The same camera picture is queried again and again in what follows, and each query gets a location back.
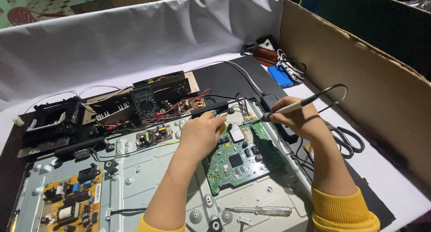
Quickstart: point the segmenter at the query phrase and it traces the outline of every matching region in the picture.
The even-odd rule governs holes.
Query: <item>black heatsink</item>
[[[241,155],[239,153],[229,156],[229,162],[231,163],[232,168],[243,164]]]

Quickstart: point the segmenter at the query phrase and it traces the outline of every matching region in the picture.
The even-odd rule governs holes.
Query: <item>green circuit board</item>
[[[229,137],[229,141],[218,144],[202,161],[213,196],[227,187],[243,185],[286,165],[260,123],[239,128],[247,144],[234,143],[226,130],[220,137]]]

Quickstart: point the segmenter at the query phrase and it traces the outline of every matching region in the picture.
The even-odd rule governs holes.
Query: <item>hand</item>
[[[189,119],[181,129],[180,145],[176,151],[182,160],[197,165],[217,145],[220,125],[225,117],[214,117],[211,112]]]
[[[301,98],[298,97],[283,97],[274,104],[271,112],[275,112],[282,107],[300,100]],[[311,141],[320,136],[326,136],[328,134],[331,135],[313,103],[288,114],[272,114],[269,119],[275,123],[281,123],[288,126],[297,135],[306,140]]]

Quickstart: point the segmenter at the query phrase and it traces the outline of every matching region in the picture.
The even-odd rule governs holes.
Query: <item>yellow sleeve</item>
[[[314,203],[313,222],[318,231],[374,232],[380,221],[368,211],[361,190],[348,197],[325,194],[312,188]]]
[[[156,228],[153,228],[153,227],[149,226],[147,223],[145,223],[145,221],[143,220],[143,217],[142,217],[139,220],[139,224],[137,225],[137,228],[136,228],[135,232],[165,232],[165,231],[169,231],[169,232],[184,232],[185,230],[186,230],[186,223],[184,223],[184,225],[180,229],[175,229],[175,230],[156,229]]]

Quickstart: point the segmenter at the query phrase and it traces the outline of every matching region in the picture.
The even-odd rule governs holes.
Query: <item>blue power bank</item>
[[[268,73],[275,81],[277,81],[281,88],[286,88],[294,84],[289,75],[280,65],[268,67]]]

